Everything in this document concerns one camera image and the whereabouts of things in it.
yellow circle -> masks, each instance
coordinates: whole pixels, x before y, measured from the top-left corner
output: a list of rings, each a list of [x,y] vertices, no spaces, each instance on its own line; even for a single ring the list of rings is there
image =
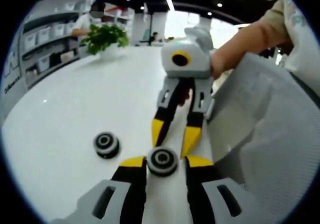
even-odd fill
[[[182,51],[182,50],[175,51],[172,54],[171,59],[172,59],[173,63],[179,67],[185,67],[191,61],[191,57],[189,56],[189,54],[186,53],[185,51]]]

green plant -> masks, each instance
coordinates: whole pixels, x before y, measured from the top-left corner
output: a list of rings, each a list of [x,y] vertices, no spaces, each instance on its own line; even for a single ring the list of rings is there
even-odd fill
[[[103,52],[113,43],[118,43],[118,47],[125,47],[129,44],[126,32],[117,25],[103,25],[98,27],[90,25],[90,32],[86,38],[81,41],[82,44],[87,44],[87,52],[95,55],[98,52]]]

table surface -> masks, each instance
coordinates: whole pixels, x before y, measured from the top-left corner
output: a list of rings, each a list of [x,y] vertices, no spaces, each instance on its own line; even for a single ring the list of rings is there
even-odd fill
[[[152,149],[151,122],[165,71],[160,47],[128,47],[113,62],[89,56],[46,77],[13,108],[3,128],[8,165],[24,196],[47,222],[65,218],[77,200],[119,163]],[[164,146],[181,151],[190,101],[178,107]],[[122,150],[98,157],[93,139],[113,132]],[[204,132],[191,154],[212,159]],[[148,174],[143,224],[192,224],[184,164],[167,178]]]

ball bearing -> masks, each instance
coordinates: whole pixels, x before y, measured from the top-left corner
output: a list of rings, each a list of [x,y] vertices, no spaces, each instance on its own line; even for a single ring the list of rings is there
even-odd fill
[[[147,156],[147,166],[150,172],[159,177],[168,177],[178,167],[178,156],[167,147],[153,148]]]
[[[94,138],[93,148],[99,157],[111,159],[119,153],[120,143],[112,133],[102,132]]]

person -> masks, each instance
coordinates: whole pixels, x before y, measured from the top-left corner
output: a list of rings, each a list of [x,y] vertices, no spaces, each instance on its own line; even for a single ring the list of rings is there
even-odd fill
[[[151,45],[152,42],[155,42],[157,38],[158,38],[158,32],[154,32],[149,39],[149,45]]]
[[[237,67],[246,53],[261,51],[290,42],[293,49],[284,68],[308,89],[320,97],[320,48],[302,12],[292,0],[277,0],[264,16],[238,31],[228,42],[211,55],[213,79]]]
[[[81,37],[90,32],[91,24],[98,24],[104,15],[106,4],[102,1],[96,0],[92,5],[89,13],[83,14],[75,22],[71,36]]]

